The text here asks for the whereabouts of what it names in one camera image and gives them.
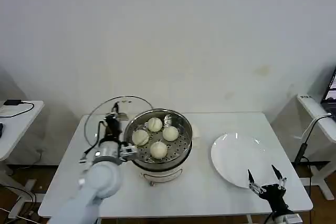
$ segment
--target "cable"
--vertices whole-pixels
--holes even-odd
[[[294,164],[293,164],[293,167],[294,167],[294,168],[297,167],[297,165],[300,163],[302,157],[304,156],[304,154],[305,154],[305,152],[306,152],[306,149],[307,149],[307,147],[308,147],[308,144],[307,144],[308,139],[309,139],[309,137],[310,137],[310,135],[311,135],[311,133],[312,133],[312,131],[313,131],[315,125],[317,124],[317,122],[320,121],[320,120],[323,119],[323,118],[331,118],[331,117],[332,117],[332,115],[331,115],[330,113],[328,113],[328,114],[326,114],[326,115],[320,116],[319,118],[317,118],[317,119],[313,119],[313,120],[311,121],[311,123],[310,123],[309,125],[312,124],[312,127],[311,127],[311,129],[310,129],[310,131],[309,131],[309,134],[308,134],[308,136],[307,136],[305,142],[301,144],[300,149],[299,149],[299,151],[298,151],[298,154],[297,154],[296,157],[295,157]]]
[[[90,152],[93,148],[95,148],[95,146],[98,144],[98,142],[99,142],[99,138],[100,138],[100,125],[101,125],[101,124],[104,125],[104,121],[103,121],[103,120],[99,121],[99,123],[98,123],[97,137],[96,137],[96,142],[95,142],[95,144],[94,144],[93,146],[91,146],[90,148],[88,148],[88,149],[84,152],[83,158],[86,157],[86,155],[88,155],[89,152]]]
[[[267,216],[267,218],[266,218],[266,220],[264,221],[264,224],[266,224],[267,222],[268,222],[268,220],[269,220],[269,218],[272,216],[272,212]]]
[[[4,209],[4,208],[2,208],[2,207],[0,207],[0,209],[1,209],[2,211],[5,211],[5,212],[7,212],[7,213],[10,213],[10,211],[8,211],[8,210],[6,210],[6,209]],[[36,224],[40,224],[40,223],[38,223],[38,222],[36,222],[36,221],[26,219],[26,218],[21,217],[21,216],[19,216],[19,215],[17,215],[16,217],[21,218],[21,219],[24,219],[24,220],[27,220],[27,221],[31,221],[31,222],[36,223]]]
[[[302,158],[306,159],[308,161],[308,165],[309,165],[310,176],[309,176],[309,191],[308,191],[308,195],[309,195],[309,198],[311,200],[311,177],[313,176],[313,173],[311,172],[311,166],[310,166],[309,159],[307,159],[305,156],[303,156]],[[310,224],[311,224],[311,212],[312,212],[312,209],[309,211],[309,223]]]
[[[33,203],[33,204],[32,204],[32,207],[28,208],[28,209],[23,213],[23,215],[26,215],[26,214],[27,214],[29,211],[31,211],[31,210],[33,209],[33,207],[35,206],[35,203],[36,203],[37,198],[36,198],[36,195],[35,195],[34,193],[31,192],[31,193],[34,195],[35,199],[31,196],[30,193],[28,193],[27,191],[22,190],[22,189],[20,189],[20,188],[17,188],[17,187],[14,187],[14,186],[5,186],[5,185],[1,185],[1,184],[0,184],[0,187],[12,188],[12,189],[16,189],[16,190],[22,191],[22,192],[24,192],[25,194],[27,194],[27,195],[31,198],[31,202]]]
[[[31,107],[30,107],[28,110],[22,111],[22,112],[20,112],[20,113],[15,114],[15,115],[0,116],[0,118],[13,118],[13,117],[15,117],[15,116],[17,116],[17,115],[21,115],[21,114],[23,114],[23,113],[26,113],[26,112],[28,112],[28,111],[31,111],[31,110],[34,108],[34,106],[35,106],[35,105],[34,105],[33,103],[31,103],[31,102],[21,102],[20,104],[31,104]]]
[[[37,161],[33,162],[31,165],[28,165],[28,166],[26,166],[26,167],[19,167],[19,168],[16,168],[15,171],[20,170],[20,169],[28,169],[28,168],[31,168],[33,165],[36,165],[38,162],[41,161],[41,159],[42,159],[42,153],[43,153],[43,152],[41,151],[41,152],[40,152],[40,157],[38,158]]]
[[[320,120],[323,119],[323,118],[331,118],[331,117],[332,117],[331,114],[330,114],[330,115],[326,115],[326,116],[323,116],[323,117],[318,118],[318,119],[314,122],[314,124],[313,124],[313,126],[311,127],[310,132],[309,132],[309,134],[308,134],[308,136],[307,136],[307,138],[306,138],[305,144],[308,142],[308,139],[309,139],[309,137],[310,137],[310,134],[311,134],[311,132],[313,131],[314,126],[317,124],[317,122],[320,121]]]

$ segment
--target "black cable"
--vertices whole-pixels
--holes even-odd
[[[308,144],[307,144],[308,139],[309,139],[309,137],[310,137],[310,135],[311,135],[311,133],[312,133],[312,131],[313,131],[315,125],[317,124],[317,122],[320,121],[320,120],[323,119],[323,118],[331,118],[331,117],[332,117],[332,115],[322,116],[322,117],[318,118],[318,119],[313,123],[313,125],[312,125],[312,127],[311,127],[311,129],[310,129],[310,131],[309,131],[309,134],[308,134],[308,136],[307,136],[307,138],[306,138],[306,140],[305,140],[305,142],[301,144],[300,149],[299,149],[299,151],[298,151],[298,153],[297,153],[297,155],[296,155],[296,157],[295,157],[294,164],[293,164],[293,167],[294,167],[294,168],[296,168],[296,167],[298,166],[298,164],[301,162],[301,159],[303,159],[303,156],[304,156],[304,154],[305,154],[305,152],[306,152],[306,149],[307,149],[307,147],[308,147]]]
[[[101,125],[101,124],[104,125],[104,121],[103,121],[103,120],[99,121],[99,123],[98,123],[98,131],[97,131],[97,138],[96,138],[96,142],[95,142],[95,144],[92,145],[90,148],[88,148],[88,149],[84,152],[84,157],[86,157],[86,155],[88,155],[89,152],[90,152],[93,148],[95,148],[95,146],[98,144],[98,142],[99,142],[99,138],[100,138],[100,125]]]
[[[20,189],[20,188],[17,188],[17,187],[14,187],[14,186],[5,186],[5,185],[1,185],[1,184],[0,184],[0,187],[12,188],[12,189],[16,189],[16,190],[22,191],[22,192],[24,192],[25,194],[27,194],[27,195],[31,198],[31,203],[33,203],[33,205],[32,205],[32,207],[28,208],[28,209],[22,214],[23,216],[26,215],[29,211],[31,211],[31,209],[35,206],[35,203],[36,203],[37,198],[36,198],[36,195],[35,195],[34,193],[31,192],[31,193],[34,195],[35,199],[30,195],[30,193],[28,193],[27,191],[22,190],[22,189]]]
[[[21,115],[21,114],[23,114],[23,113],[26,113],[26,112],[28,112],[28,111],[31,111],[31,110],[34,108],[34,106],[35,106],[35,105],[34,105],[33,103],[31,103],[31,102],[21,102],[20,104],[31,104],[31,107],[30,107],[28,110],[22,111],[22,112],[20,112],[20,113],[15,114],[15,115],[0,116],[0,118],[13,118],[13,117],[15,117],[15,116],[17,116],[17,115]]]
[[[28,166],[25,166],[25,167],[19,167],[19,168],[16,168],[11,176],[13,176],[17,170],[31,168],[32,166],[34,166],[34,165],[36,165],[38,162],[40,162],[41,159],[42,159],[42,152],[40,152],[40,156],[39,156],[39,158],[38,158],[37,161],[33,162],[31,165],[28,165]]]
[[[268,220],[269,220],[269,218],[272,216],[272,212],[267,216],[267,218],[266,218],[266,220],[264,221],[264,224],[266,224],[267,222],[268,222]]]
[[[321,118],[318,118],[318,119],[314,122],[314,124],[312,125],[312,127],[311,127],[311,129],[310,129],[310,132],[309,132],[309,134],[308,134],[308,136],[307,136],[307,138],[306,138],[305,144],[308,142],[308,139],[309,139],[309,137],[310,137],[310,134],[312,133],[312,131],[313,131],[313,129],[314,129],[314,126],[317,124],[317,122],[320,121],[320,120],[323,119],[323,118],[331,118],[331,117],[332,117],[332,115],[326,115],[326,116],[323,116],[323,117],[321,117]]]
[[[308,161],[308,166],[309,166],[309,171],[310,171],[308,195],[309,195],[309,198],[311,200],[311,177],[313,176],[313,173],[311,172],[311,166],[310,166],[309,159],[307,159],[305,156],[303,156],[302,158],[304,158],[304,159],[306,159]],[[311,212],[312,212],[312,209],[309,211],[309,223],[310,224],[311,224]]]

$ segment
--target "white table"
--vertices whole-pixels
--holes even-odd
[[[210,147],[224,132],[240,132],[259,139],[274,153],[274,165],[288,177],[285,202],[295,212],[312,208],[299,177],[262,113],[187,113],[200,138],[194,141],[188,167],[167,183],[151,187],[132,162],[121,165],[123,184],[103,201],[101,218],[225,216],[270,213],[267,201],[251,190],[238,188],[222,179],[209,158]],[[88,147],[83,135],[87,116],[80,121],[68,149],[44,197],[39,215],[50,217],[78,190],[84,165],[78,164]]]
[[[314,98],[307,94],[299,94],[297,96],[298,101],[302,104],[304,109],[312,118],[316,118],[323,114],[326,114],[326,111],[317,102]],[[317,125],[320,126],[320,129],[324,135],[332,142],[336,143],[336,123],[332,118],[324,118],[317,122]],[[332,156],[331,162],[328,163],[324,168],[318,170],[315,166],[311,167],[313,176],[311,178],[311,184],[313,186],[319,186],[323,195],[327,200],[334,200],[331,190],[329,189],[326,179],[330,174],[336,170],[336,154]],[[305,186],[309,186],[309,178],[301,178],[302,183]]]
[[[34,119],[40,113],[42,108],[44,107],[43,101],[26,101],[34,104],[34,108],[26,113],[15,116],[13,118],[0,118],[0,123],[4,124],[3,134],[0,138],[0,161],[8,158],[12,150],[15,148],[16,144],[20,141],[21,137],[28,130],[29,126],[32,124]],[[31,107],[30,104],[19,104],[18,106],[2,106],[0,108],[1,116],[14,115],[21,111],[25,111]],[[28,180],[26,186],[22,186],[20,183],[13,180],[11,177],[7,175],[11,170],[0,162],[0,184],[5,186],[13,186],[20,188],[22,190],[26,190],[30,192],[32,189],[35,180]],[[13,191],[19,196],[19,200],[12,208],[9,218],[16,218],[16,215],[20,212],[23,204],[27,201],[31,201],[31,198],[28,197],[25,193],[9,188],[9,190]],[[37,194],[37,202],[41,202],[43,195]]]

